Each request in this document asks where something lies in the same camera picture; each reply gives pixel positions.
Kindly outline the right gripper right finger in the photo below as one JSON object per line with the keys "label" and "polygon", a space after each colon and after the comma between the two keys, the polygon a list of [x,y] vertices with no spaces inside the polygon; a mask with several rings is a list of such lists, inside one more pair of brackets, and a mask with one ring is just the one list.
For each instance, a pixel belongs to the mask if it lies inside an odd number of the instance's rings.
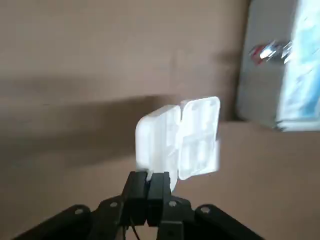
{"label": "right gripper right finger", "polygon": [[192,209],[172,195],[168,172],[154,173],[147,195],[147,223],[158,240],[256,240],[258,234],[213,204]]}

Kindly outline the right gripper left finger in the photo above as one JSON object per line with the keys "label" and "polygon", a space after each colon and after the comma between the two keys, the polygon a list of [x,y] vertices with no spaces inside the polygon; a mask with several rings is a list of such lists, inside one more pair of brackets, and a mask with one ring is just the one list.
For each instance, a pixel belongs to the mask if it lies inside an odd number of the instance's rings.
{"label": "right gripper left finger", "polygon": [[73,205],[15,237],[17,240],[124,240],[126,231],[146,221],[146,172],[132,171],[120,195],[100,202],[95,210]]}

